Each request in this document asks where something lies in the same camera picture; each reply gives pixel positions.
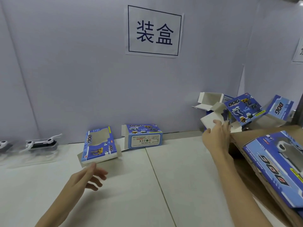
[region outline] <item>table surface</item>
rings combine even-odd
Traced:
[[[1,226],[31,226],[55,200],[70,175],[80,171],[83,143],[60,146],[61,160],[0,169]],[[86,190],[63,227],[233,226],[214,162],[200,137],[123,152],[99,163],[108,179]],[[284,227],[259,204],[274,227]]]

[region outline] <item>sign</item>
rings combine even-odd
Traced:
[[[296,53],[294,54],[294,58],[292,60],[296,63],[303,63],[303,39],[300,38]]]
[[[184,15],[129,5],[125,10],[126,54],[176,58]]]

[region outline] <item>brown cardboard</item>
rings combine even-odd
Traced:
[[[257,178],[264,185],[264,188],[267,190],[267,193],[264,191],[263,187],[261,187],[260,183],[257,183],[256,177],[252,176],[251,171],[247,169],[244,162],[239,161],[239,158],[235,159],[235,156],[237,156],[236,150],[233,149],[232,146],[230,147],[229,153],[234,157],[237,171],[239,172],[241,178],[243,179],[243,182],[246,184],[252,194],[286,226],[303,227],[303,219],[283,202],[280,196],[275,192],[275,190],[271,187],[271,185],[267,182],[267,180],[263,177],[258,168],[253,164],[248,155],[242,149],[245,144],[257,137],[282,130],[287,131],[299,144],[303,145],[303,129],[297,125],[282,126],[262,130],[243,131],[231,134],[231,142],[235,144],[235,146],[245,157],[246,161],[251,166],[252,170],[255,172]]]

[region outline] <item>hand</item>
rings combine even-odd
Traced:
[[[232,160],[232,157],[228,154],[230,134],[229,122],[226,121],[222,125],[221,121],[215,119],[214,123],[216,125],[212,130],[208,128],[202,134],[203,143],[209,150],[215,162],[222,160],[230,161]]]
[[[95,176],[106,180],[105,175],[107,174],[108,172],[104,169],[97,168],[96,163],[92,163],[78,173],[73,174],[54,203],[38,221],[36,227],[57,227],[61,225],[83,195],[85,188],[97,191],[98,187],[102,186],[100,180]],[[98,187],[89,183],[89,181],[95,183]]]

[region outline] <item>toy box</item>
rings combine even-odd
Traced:
[[[154,124],[122,125],[124,149],[160,146],[162,131]]]
[[[258,137],[243,147],[290,208],[303,211],[303,149],[286,131]]]
[[[95,129],[86,133],[81,162],[100,163],[118,157],[110,127]]]
[[[220,102],[224,103],[233,99],[230,96],[224,95],[222,93],[215,93],[215,92],[200,92],[197,106],[193,106],[194,108],[203,109],[209,111],[215,103]]]
[[[213,128],[213,120],[217,119],[222,122],[229,120],[231,132],[240,132],[248,123],[260,118],[265,110],[261,105],[248,93],[240,95],[225,103],[215,103],[210,108],[213,113],[201,118],[206,128]]]
[[[252,122],[249,127],[251,129],[264,129],[284,125],[291,115],[293,104],[293,101],[275,95],[275,97],[265,105],[266,113],[260,119]]]

